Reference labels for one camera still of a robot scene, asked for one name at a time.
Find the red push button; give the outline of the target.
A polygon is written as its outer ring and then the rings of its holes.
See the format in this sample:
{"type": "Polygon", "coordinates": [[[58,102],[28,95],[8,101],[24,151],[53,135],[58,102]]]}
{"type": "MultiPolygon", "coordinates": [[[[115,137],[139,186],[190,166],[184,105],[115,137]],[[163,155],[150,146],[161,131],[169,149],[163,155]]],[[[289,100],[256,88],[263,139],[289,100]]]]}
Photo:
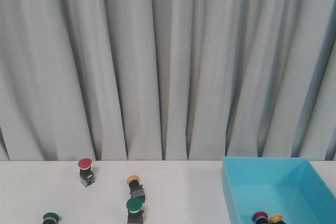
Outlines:
{"type": "Polygon", "coordinates": [[[264,211],[255,212],[252,220],[255,224],[269,224],[268,214],[264,211]]]}
{"type": "Polygon", "coordinates": [[[95,182],[94,172],[91,170],[91,165],[92,159],[90,158],[83,158],[78,162],[80,180],[85,187],[88,187],[95,182]]]}

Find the yellow push button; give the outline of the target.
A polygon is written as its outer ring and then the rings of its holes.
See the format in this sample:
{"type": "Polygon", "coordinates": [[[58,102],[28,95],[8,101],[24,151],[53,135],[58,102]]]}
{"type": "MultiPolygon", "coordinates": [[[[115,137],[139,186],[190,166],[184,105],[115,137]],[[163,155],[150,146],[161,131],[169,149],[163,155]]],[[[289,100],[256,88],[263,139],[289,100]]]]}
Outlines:
{"type": "Polygon", "coordinates": [[[270,224],[286,224],[283,219],[283,215],[275,214],[268,219],[270,224]]]}
{"type": "Polygon", "coordinates": [[[139,198],[145,203],[145,191],[143,185],[140,184],[140,178],[138,175],[131,175],[127,178],[127,185],[130,190],[131,198],[139,198]]]}

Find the light blue plastic box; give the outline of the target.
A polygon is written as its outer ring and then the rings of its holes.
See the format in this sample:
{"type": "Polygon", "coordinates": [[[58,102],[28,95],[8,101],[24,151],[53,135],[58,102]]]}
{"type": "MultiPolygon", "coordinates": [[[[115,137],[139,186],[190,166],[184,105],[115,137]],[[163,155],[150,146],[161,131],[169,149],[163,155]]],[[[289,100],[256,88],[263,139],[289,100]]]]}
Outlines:
{"type": "Polygon", "coordinates": [[[335,223],[335,195],[304,158],[224,157],[223,191],[231,223],[281,214],[285,223],[335,223]]]}

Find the grey curtain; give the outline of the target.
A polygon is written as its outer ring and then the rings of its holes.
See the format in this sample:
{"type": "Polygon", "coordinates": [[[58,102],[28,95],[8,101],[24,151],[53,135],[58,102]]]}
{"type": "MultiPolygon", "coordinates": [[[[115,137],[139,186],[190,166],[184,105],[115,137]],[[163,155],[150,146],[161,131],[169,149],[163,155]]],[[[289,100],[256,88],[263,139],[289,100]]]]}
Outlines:
{"type": "Polygon", "coordinates": [[[335,160],[335,0],[1,0],[1,160],[335,160]]]}

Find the yellow push button lying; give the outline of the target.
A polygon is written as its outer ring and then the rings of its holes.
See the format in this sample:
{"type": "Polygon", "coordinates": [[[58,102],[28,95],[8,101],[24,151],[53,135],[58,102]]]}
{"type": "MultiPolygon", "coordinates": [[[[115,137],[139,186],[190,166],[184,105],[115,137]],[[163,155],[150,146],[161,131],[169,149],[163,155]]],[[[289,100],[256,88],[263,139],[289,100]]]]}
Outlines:
{"type": "Polygon", "coordinates": [[[138,175],[131,175],[127,178],[127,185],[130,190],[131,198],[139,198],[145,203],[145,191],[143,185],[140,184],[140,178],[138,175]]]}

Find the green push button right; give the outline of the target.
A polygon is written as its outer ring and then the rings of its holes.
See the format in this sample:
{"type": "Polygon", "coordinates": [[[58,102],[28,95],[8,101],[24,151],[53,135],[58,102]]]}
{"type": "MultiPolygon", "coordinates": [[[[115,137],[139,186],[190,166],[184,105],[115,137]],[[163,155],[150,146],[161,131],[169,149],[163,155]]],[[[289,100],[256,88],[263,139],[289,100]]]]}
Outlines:
{"type": "Polygon", "coordinates": [[[130,198],[126,203],[126,208],[128,211],[127,224],[143,224],[143,214],[142,210],[143,202],[140,198],[134,197],[130,198]]]}

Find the green push button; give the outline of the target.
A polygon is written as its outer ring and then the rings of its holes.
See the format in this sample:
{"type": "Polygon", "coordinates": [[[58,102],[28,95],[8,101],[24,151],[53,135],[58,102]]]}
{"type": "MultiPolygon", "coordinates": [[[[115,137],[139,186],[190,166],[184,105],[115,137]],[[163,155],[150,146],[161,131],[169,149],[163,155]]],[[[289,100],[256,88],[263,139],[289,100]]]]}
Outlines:
{"type": "Polygon", "coordinates": [[[143,202],[140,198],[134,197],[130,198],[126,203],[126,208],[128,211],[127,224],[143,224],[143,214],[142,210],[143,202]]]}
{"type": "Polygon", "coordinates": [[[57,224],[59,222],[59,215],[55,212],[47,212],[43,215],[43,224],[57,224]]]}

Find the green push button left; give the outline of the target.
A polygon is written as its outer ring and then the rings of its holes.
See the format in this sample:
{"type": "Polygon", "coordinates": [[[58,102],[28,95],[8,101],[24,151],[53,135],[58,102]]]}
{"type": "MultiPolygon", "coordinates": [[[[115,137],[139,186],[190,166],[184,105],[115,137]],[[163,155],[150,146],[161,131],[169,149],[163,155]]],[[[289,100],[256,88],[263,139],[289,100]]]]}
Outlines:
{"type": "Polygon", "coordinates": [[[59,222],[59,215],[55,212],[47,212],[43,215],[43,224],[57,224],[59,222]]]}

